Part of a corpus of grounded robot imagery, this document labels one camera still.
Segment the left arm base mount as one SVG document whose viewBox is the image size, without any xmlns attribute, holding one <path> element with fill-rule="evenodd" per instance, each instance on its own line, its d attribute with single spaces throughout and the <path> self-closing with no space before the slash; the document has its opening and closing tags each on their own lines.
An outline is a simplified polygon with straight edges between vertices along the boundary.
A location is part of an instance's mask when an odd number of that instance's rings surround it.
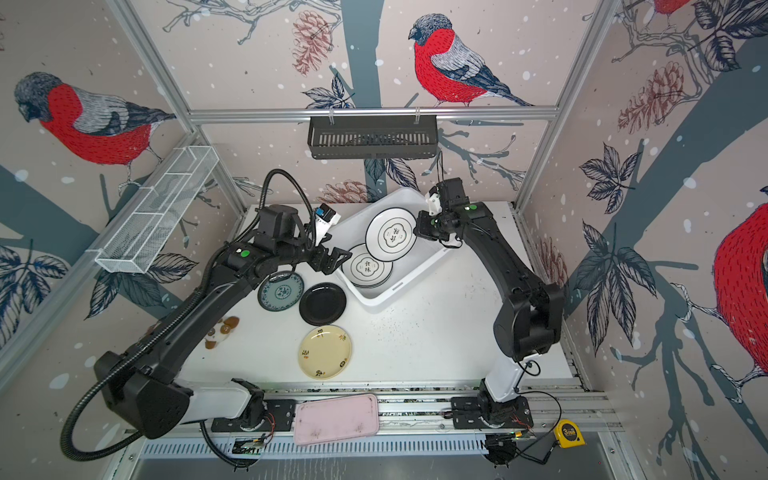
<svg viewBox="0 0 768 480">
<path fill-rule="evenodd" d="M 297 402 L 293 399 L 266 399 L 265 392 L 243 379 L 233 382 L 244 387 L 250 399 L 244 411 L 237 417 L 215 418 L 212 431 L 215 433 L 240 432 L 290 432 L 296 413 Z"/>
</svg>

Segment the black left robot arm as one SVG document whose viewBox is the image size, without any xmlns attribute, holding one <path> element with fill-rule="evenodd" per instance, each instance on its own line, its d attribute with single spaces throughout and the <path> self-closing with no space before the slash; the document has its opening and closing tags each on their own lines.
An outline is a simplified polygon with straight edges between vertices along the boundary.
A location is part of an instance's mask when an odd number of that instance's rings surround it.
<svg viewBox="0 0 768 480">
<path fill-rule="evenodd" d="M 267 407 L 253 383 L 233 378 L 222 385 L 183 386 L 177 375 L 224 315 L 253 290 L 302 263 L 329 275 L 348 260 L 348 251 L 322 244 L 340 218 L 326 204 L 314 210 L 310 224 L 292 207 L 262 209 L 255 226 L 212 256 L 187 300 L 124 354 L 107 352 L 97 361 L 107 407 L 148 439 L 179 424 L 216 418 L 259 426 Z"/>
</svg>

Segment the white plate black rim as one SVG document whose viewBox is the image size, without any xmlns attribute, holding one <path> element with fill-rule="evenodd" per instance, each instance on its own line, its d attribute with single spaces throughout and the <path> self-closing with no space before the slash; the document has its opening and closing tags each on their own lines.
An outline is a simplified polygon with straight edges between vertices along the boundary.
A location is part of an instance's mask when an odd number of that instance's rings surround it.
<svg viewBox="0 0 768 480">
<path fill-rule="evenodd" d="M 393 271 L 392 262 L 375 259 L 365 244 L 351 248 L 351 257 L 345 261 L 341 270 L 345 277 L 358 288 L 375 288 L 384 284 Z"/>
<path fill-rule="evenodd" d="M 414 247 L 416 217 L 404 208 L 394 207 L 378 213 L 369 223 L 365 246 L 377 260 L 394 262 Z"/>
</svg>

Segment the blue floral green plate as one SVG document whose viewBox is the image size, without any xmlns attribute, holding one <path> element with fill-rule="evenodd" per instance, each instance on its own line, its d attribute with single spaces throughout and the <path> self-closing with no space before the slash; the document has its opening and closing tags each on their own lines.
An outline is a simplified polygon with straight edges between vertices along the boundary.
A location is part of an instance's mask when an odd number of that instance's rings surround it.
<svg viewBox="0 0 768 480">
<path fill-rule="evenodd" d="M 268 312 L 285 311 L 299 302 L 304 288 L 304 280 L 298 273 L 267 279 L 258 289 L 259 305 Z"/>
</svg>

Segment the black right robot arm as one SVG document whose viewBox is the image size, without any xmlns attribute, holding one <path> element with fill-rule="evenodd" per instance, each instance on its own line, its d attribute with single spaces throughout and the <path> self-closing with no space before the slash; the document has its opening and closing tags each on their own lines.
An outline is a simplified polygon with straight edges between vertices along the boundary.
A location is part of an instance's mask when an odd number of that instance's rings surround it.
<svg viewBox="0 0 768 480">
<path fill-rule="evenodd" d="M 517 402 L 527 363 L 549 352 L 562 333 L 564 290 L 545 283 L 511 247 L 491 210 L 473 203 L 459 178 L 438 182 L 417 217 L 417 237 L 440 243 L 454 237 L 490 274 L 501 297 L 493 335 L 503 358 L 481 383 L 479 404 L 489 412 Z"/>
</svg>

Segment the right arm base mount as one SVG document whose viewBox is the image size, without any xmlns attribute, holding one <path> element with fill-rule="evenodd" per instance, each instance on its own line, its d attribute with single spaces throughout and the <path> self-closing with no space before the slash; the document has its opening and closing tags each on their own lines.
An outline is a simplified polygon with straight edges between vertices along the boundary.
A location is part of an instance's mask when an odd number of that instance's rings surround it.
<svg viewBox="0 0 768 480">
<path fill-rule="evenodd" d="M 495 401 L 482 380 L 474 397 L 456 396 L 450 399 L 449 417 L 457 430 L 533 428 L 528 400 L 517 396 L 505 402 Z"/>
</svg>

